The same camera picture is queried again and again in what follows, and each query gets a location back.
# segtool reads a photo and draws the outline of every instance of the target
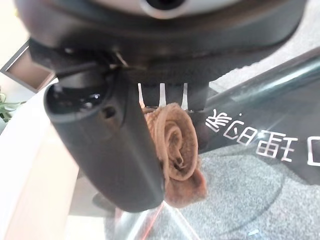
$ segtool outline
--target green plant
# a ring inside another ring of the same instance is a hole
[[[5,123],[9,122],[12,118],[11,112],[15,111],[23,102],[6,102],[6,95],[0,93],[0,118],[3,119]]]

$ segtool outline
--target bolt hole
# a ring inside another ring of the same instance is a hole
[[[105,119],[109,119],[116,115],[116,110],[113,106],[107,106],[102,110],[102,113]]]
[[[185,0],[146,0],[155,9],[168,11],[180,7]]]

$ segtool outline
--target rolled towel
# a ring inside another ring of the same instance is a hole
[[[142,109],[165,179],[165,201],[183,208],[204,199],[196,130],[189,115],[176,103]]]

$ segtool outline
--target brown towel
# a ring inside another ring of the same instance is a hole
[[[182,208],[206,197],[198,140],[189,115],[176,103],[143,109],[165,178],[165,201]]]

